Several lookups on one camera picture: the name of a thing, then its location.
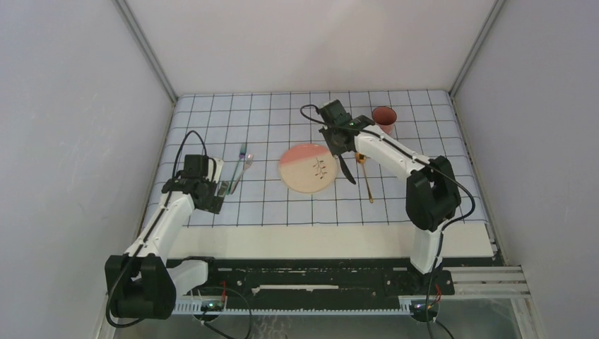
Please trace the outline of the metal cutlery piece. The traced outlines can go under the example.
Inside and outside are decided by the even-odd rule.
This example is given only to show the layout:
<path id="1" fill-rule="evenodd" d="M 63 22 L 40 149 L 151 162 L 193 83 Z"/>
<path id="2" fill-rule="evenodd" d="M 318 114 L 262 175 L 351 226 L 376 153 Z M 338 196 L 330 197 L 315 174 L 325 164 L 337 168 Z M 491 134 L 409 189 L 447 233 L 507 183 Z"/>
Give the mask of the metal cutlery piece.
<path id="1" fill-rule="evenodd" d="M 340 165 L 341 172 L 345 176 L 345 178 L 351 183 L 356 184 L 355 178 L 353 177 L 349 167 L 347 166 L 346 161 L 344 160 L 342 155 L 338 156 L 338 161 Z"/>

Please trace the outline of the pink patterned mug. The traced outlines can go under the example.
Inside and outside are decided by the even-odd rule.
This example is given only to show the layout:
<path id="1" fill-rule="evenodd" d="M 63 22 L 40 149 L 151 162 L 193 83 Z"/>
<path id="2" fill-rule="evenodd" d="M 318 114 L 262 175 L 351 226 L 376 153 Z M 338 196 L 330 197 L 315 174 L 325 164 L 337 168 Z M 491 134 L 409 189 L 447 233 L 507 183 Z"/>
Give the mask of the pink patterned mug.
<path id="1" fill-rule="evenodd" d="M 372 120 L 388 135 L 392 134 L 397 118 L 396 112 L 387 106 L 379 106 L 372 110 Z"/>

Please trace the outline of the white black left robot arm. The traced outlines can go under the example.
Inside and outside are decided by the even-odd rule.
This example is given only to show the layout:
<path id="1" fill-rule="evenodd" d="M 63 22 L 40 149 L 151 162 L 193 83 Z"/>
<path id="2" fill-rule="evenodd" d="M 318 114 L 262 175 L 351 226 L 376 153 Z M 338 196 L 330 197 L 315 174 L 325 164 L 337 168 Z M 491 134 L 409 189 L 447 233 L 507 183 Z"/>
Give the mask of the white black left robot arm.
<path id="1" fill-rule="evenodd" d="M 220 274 L 208 260 L 186 258 L 174 268 L 167 259 L 180 231 L 195 210 L 218 214 L 224 198 L 217 190 L 224 162 L 207 155 L 186 155 L 184 166 L 161 189 L 158 208 L 138 238 L 121 255 L 105 263 L 108 300 L 106 317 L 167 319 L 177 298 L 197 288 L 216 292 Z"/>

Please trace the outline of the iridescent rainbow fork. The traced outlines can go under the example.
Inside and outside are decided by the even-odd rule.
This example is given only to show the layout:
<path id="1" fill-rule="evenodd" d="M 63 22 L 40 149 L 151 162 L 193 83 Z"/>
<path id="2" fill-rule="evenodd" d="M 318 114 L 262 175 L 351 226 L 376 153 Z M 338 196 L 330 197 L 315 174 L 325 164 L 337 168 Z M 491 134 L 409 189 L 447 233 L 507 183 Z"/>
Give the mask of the iridescent rainbow fork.
<path id="1" fill-rule="evenodd" d="M 233 186 L 233 183 L 235 182 L 237 171 L 239 169 L 240 164 L 242 162 L 244 162 L 246 154 L 247 154 L 247 143 L 243 143 L 239 149 L 238 160 L 236 162 L 235 169 L 233 171 L 232 178 L 230 180 L 230 183 L 229 183 L 229 186 L 227 189 L 227 194 L 231 194 L 232 186 Z"/>

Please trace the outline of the silver metal fork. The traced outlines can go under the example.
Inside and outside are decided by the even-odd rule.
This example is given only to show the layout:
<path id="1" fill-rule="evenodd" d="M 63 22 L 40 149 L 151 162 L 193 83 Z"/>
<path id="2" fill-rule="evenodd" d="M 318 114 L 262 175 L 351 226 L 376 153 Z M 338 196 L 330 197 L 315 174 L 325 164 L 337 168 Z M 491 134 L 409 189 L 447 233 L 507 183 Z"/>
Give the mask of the silver metal fork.
<path id="1" fill-rule="evenodd" d="M 253 165 L 253 162 L 254 162 L 254 155 L 248 154 L 244 160 L 242 171 L 235 177 L 235 179 L 232 181 L 232 183 L 230 185 L 229 194 L 233 194 L 235 192 L 235 190 L 236 190 L 238 184 L 241 182 L 245 172 Z"/>

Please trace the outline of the metal spoon wooden handle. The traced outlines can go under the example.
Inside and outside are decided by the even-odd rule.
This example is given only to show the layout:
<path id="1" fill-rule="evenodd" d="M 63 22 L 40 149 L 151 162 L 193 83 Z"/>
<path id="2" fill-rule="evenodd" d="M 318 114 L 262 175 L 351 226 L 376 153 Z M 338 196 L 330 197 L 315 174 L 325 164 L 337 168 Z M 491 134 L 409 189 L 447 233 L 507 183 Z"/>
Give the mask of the metal spoon wooden handle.
<path id="1" fill-rule="evenodd" d="M 367 189 L 367 194 L 368 194 L 368 199 L 370 203 L 374 202 L 374 198 L 372 195 L 372 191 L 370 189 L 370 185 L 368 182 L 368 177 L 367 177 L 367 171 L 366 171 L 366 167 L 365 167 L 365 163 L 367 161 L 367 157 L 365 155 L 363 155 L 362 153 L 355 153 L 355 159 L 356 162 L 358 164 L 360 164 L 361 168 L 362 168 L 362 172 L 363 172 L 363 176 L 364 176 L 364 182 L 365 182 L 365 186 Z"/>

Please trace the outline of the cream pink branch plate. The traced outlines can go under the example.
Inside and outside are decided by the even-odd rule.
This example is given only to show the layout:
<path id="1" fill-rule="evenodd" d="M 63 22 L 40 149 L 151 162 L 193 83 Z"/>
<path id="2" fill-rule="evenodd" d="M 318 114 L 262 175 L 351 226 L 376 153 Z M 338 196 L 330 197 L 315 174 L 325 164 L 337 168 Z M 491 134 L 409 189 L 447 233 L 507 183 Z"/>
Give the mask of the cream pink branch plate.
<path id="1" fill-rule="evenodd" d="M 291 147 L 278 163 L 282 182 L 301 194 L 315 194 L 327 189 L 337 173 L 338 165 L 329 149 L 313 143 Z"/>

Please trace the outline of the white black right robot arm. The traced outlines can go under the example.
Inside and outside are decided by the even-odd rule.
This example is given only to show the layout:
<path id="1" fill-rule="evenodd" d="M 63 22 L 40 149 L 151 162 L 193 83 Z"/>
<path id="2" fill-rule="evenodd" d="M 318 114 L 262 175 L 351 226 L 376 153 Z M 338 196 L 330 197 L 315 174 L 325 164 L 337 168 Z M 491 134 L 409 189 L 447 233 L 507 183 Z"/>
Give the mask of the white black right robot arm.
<path id="1" fill-rule="evenodd" d="M 336 157 L 354 152 L 377 162 L 405 182 L 405 211 L 416 227 L 408 284 L 418 294 L 428 293 L 437 282 L 441 265 L 441 234 L 458 221 L 460 185 L 444 156 L 430 158 L 409 149 L 389 136 L 372 119 L 352 117 L 339 100 L 316 107 L 323 135 Z"/>

